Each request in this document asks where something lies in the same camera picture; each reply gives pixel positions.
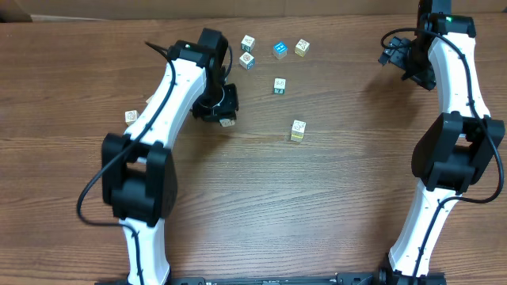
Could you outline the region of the wooden block yellow top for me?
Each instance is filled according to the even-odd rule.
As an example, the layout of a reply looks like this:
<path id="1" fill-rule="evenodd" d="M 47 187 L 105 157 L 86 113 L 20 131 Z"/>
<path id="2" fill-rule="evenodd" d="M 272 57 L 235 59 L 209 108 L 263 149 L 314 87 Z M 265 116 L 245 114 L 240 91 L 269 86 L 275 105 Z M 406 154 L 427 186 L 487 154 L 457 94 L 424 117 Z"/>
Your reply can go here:
<path id="1" fill-rule="evenodd" d="M 290 140 L 293 142 L 301 143 L 303 141 L 304 133 L 291 133 Z"/>

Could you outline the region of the wooden block blue X top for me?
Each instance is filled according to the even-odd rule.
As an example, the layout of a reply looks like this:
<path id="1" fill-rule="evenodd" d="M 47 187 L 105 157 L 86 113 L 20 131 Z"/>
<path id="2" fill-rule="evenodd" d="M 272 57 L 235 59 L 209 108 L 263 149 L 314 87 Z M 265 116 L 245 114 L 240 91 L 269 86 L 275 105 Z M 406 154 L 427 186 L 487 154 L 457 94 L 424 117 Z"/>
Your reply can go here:
<path id="1" fill-rule="evenodd" d="M 235 120 L 231 119 L 221 119 L 219 122 L 222 127 L 232 127 L 235 125 Z"/>

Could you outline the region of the wooden block green 7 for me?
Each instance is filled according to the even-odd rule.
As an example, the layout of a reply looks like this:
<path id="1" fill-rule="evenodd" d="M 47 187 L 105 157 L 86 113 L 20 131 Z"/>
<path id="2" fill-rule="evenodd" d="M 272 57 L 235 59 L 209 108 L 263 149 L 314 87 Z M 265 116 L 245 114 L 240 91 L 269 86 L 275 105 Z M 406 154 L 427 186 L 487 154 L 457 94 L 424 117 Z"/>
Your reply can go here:
<path id="1" fill-rule="evenodd" d="M 285 90 L 286 90 L 286 79 L 275 78 L 273 84 L 273 92 L 276 94 L 285 94 Z"/>

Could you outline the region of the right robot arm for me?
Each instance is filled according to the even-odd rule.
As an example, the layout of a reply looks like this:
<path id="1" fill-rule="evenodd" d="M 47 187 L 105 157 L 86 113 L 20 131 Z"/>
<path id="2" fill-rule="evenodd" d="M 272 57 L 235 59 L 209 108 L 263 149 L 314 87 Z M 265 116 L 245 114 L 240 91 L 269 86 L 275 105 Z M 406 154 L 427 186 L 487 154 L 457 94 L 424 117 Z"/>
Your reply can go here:
<path id="1" fill-rule="evenodd" d="M 452 208 L 467 201 L 490 160 L 497 163 L 492 196 L 470 199 L 485 204 L 503 189 L 505 174 L 498 147 L 505 124 L 494 120 L 480 91 L 475 69 L 476 29 L 471 17 L 452 14 L 449 1 L 421 0 L 415 39 L 392 30 L 381 39 L 379 62 L 404 70 L 404 79 L 438 93 L 439 112 L 414 148 L 411 160 L 417 188 L 387 265 L 366 278 L 368 284 L 444 284 L 444 274 L 429 273 L 429 260 Z"/>

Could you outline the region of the wooden block letter I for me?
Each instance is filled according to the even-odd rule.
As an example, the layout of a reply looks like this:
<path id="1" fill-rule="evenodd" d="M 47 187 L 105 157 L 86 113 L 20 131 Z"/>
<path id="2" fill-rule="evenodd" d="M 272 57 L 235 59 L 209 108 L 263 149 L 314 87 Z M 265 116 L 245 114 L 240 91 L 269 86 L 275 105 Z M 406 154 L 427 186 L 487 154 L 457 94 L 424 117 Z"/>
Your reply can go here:
<path id="1" fill-rule="evenodd" d="M 292 135 L 304 136 L 306 125 L 306 122 L 294 120 L 292 123 Z"/>

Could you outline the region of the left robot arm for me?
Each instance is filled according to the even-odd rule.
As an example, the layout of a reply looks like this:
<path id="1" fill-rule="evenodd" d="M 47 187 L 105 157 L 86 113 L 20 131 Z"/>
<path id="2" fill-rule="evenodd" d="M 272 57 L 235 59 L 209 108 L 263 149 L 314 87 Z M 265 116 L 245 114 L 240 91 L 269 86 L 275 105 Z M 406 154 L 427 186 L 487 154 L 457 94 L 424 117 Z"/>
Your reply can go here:
<path id="1" fill-rule="evenodd" d="M 205 28 L 196 43 L 152 47 L 167 61 L 164 77 L 141 115 L 101 146 L 102 198 L 118 218 L 128 245 L 126 284 L 168 284 L 165 220 L 177 198 L 173 145 L 188 115 L 229 127 L 238 94 L 223 66 L 227 38 Z"/>

